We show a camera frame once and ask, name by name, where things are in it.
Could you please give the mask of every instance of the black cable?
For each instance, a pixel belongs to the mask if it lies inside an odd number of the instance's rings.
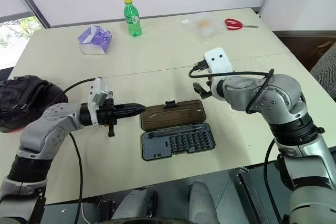
[[[47,185],[43,188],[42,197],[46,196]]]
[[[64,95],[66,92],[68,92],[70,89],[82,84],[82,83],[85,83],[85,82],[89,82],[89,81],[94,81],[95,78],[90,78],[90,79],[86,79],[86,80],[82,80],[82,81],[79,81],[73,85],[71,85],[70,87],[68,87],[66,90],[64,90],[61,94],[59,94],[58,96],[56,96],[53,101],[48,105],[51,106],[53,104],[55,104],[57,102],[57,100],[62,96]],[[73,134],[70,132],[69,133],[71,139],[72,139],[72,142],[75,146],[75,150],[76,150],[76,153],[77,153],[77,157],[78,157],[78,163],[79,163],[79,174],[80,174],[80,185],[79,185],[79,198],[78,198],[78,206],[77,206],[77,212],[76,212],[76,217],[75,217],[75,221],[74,221],[74,224],[77,224],[78,222],[78,219],[79,219],[79,214],[80,214],[80,208],[81,208],[81,204],[82,204],[82,196],[83,196],[83,167],[82,167],[82,159],[80,157],[80,154],[79,154],[79,150],[78,150],[78,147],[77,147],[77,144],[76,144],[76,140],[73,136]]]
[[[272,207],[273,207],[273,211],[274,211],[274,213],[277,217],[277,220],[278,220],[279,224],[281,224],[282,219],[281,219],[280,213],[278,211],[277,205],[275,204],[271,189],[269,188],[268,178],[267,178],[268,158],[269,158],[269,154],[272,150],[272,147],[273,147],[274,143],[275,143],[275,141],[273,139],[272,142],[270,143],[268,149],[267,149],[267,152],[266,152],[265,161],[264,161],[264,182],[265,182],[266,190],[267,190],[267,193],[268,193],[268,196],[269,196],[269,200],[271,201],[271,204],[272,204]]]
[[[247,114],[252,114],[254,113],[253,111],[251,111],[251,107],[252,105],[256,102],[256,100],[258,99],[258,97],[261,95],[261,93],[263,92],[263,90],[265,89],[265,87],[268,85],[268,83],[271,80],[271,77],[273,76],[274,73],[274,69],[272,68],[266,75],[266,79],[264,81],[264,83],[261,85],[261,87],[259,88],[258,92],[252,97],[252,99],[250,100],[250,102],[247,104],[246,106],[246,110],[245,112]]]
[[[303,95],[303,93],[301,93],[300,98],[301,98],[301,101],[302,101],[302,102],[304,102],[305,104],[307,104],[307,103],[306,103],[306,98],[305,98],[305,96]]]
[[[47,105],[47,108],[50,107],[50,106],[52,106],[52,105],[54,105],[54,104],[57,102],[57,100],[58,100],[62,95],[64,95],[66,92],[68,92],[70,89],[74,88],[75,86],[78,86],[78,85],[80,85],[80,84],[82,84],[82,83],[85,83],[85,82],[94,81],[94,80],[95,80],[95,78],[90,78],[90,79],[86,79],[86,80],[79,81],[79,82],[75,83],[74,85],[71,85],[71,86],[68,87],[66,90],[64,90],[62,93],[60,93],[59,95],[57,95],[57,96],[53,99],[53,101]]]
[[[250,74],[250,75],[255,75],[255,76],[267,76],[269,73],[264,73],[264,72],[249,72],[249,71],[244,71],[244,72],[229,72],[229,73],[209,73],[209,74],[199,74],[197,76],[193,76],[192,73],[197,70],[193,68],[192,70],[189,71],[188,76],[190,78],[204,78],[204,77],[215,77],[215,76],[240,76],[243,74]]]
[[[83,167],[82,167],[82,159],[80,157],[79,154],[79,150],[76,144],[76,140],[74,138],[74,136],[72,135],[72,133],[69,133],[72,142],[74,143],[75,149],[76,149],[76,153],[77,153],[77,157],[78,157],[78,163],[79,163],[79,173],[80,173],[80,186],[79,186],[79,198],[78,198],[78,207],[77,207],[77,212],[76,212],[76,218],[74,221],[74,224],[77,224],[78,219],[79,219],[79,214],[80,214],[80,207],[82,204],[82,196],[83,196]]]

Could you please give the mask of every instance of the gray case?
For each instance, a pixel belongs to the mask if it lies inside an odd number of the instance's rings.
[[[148,107],[141,114],[142,158],[151,161],[173,154],[195,153],[215,148],[210,126],[200,100]]]

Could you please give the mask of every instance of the brown case lid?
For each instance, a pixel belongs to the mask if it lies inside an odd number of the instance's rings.
[[[200,100],[147,107],[141,113],[141,127],[144,131],[154,131],[194,123],[202,123],[206,119]]]

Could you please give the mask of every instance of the purple tissue box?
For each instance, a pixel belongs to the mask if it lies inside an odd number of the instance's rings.
[[[100,26],[90,26],[78,38],[79,46],[86,55],[104,55],[112,40],[110,31]]]

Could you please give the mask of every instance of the yellow bottle cap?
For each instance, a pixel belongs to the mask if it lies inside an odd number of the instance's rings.
[[[124,0],[125,4],[131,4],[132,0]]]

